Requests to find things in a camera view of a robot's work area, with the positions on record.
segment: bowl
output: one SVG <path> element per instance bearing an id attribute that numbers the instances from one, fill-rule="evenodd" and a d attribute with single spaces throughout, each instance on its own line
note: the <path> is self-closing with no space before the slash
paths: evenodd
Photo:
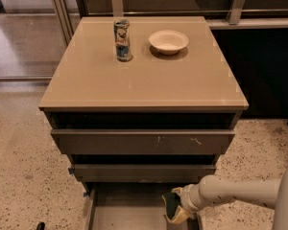
<path id="1" fill-rule="evenodd" d="M 149 41 L 157 51 L 163 55 L 170 56 L 185 48 L 189 39 L 180 32 L 164 30 L 151 34 Z"/>

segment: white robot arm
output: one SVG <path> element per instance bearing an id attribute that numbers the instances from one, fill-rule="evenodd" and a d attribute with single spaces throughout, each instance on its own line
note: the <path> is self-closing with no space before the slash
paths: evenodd
<path id="1" fill-rule="evenodd" d="M 275 209 L 273 230 L 288 230 L 288 168 L 281 179 L 233 182 L 217 175 L 205 176 L 199 184 L 172 190 L 181 206 L 171 223 L 181 223 L 207 206 L 234 200 Z"/>

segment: drawer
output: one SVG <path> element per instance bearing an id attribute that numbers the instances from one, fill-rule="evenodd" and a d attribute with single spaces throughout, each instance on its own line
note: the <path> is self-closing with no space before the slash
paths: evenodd
<path id="1" fill-rule="evenodd" d="M 232 130 L 53 129 L 62 154 L 188 155 L 224 154 Z"/>
<path id="2" fill-rule="evenodd" d="M 197 182 L 214 174 L 213 165 L 73 165 L 81 182 Z"/>

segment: drawer front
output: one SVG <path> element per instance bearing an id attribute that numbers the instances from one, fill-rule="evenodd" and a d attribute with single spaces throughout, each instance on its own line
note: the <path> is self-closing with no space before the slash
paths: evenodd
<path id="1" fill-rule="evenodd" d="M 73 165 L 82 182 L 197 182 L 214 174 L 212 165 Z"/>
<path id="2" fill-rule="evenodd" d="M 77 130 L 51 132 L 63 154 L 224 154 L 234 137 L 232 130 Z"/>

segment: silver can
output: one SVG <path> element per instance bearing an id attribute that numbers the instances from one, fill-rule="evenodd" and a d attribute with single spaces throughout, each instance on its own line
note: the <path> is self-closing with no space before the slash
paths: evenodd
<path id="1" fill-rule="evenodd" d="M 132 59 L 129 26 L 130 23 L 127 19 L 114 22 L 116 55 L 118 60 L 124 62 Z"/>

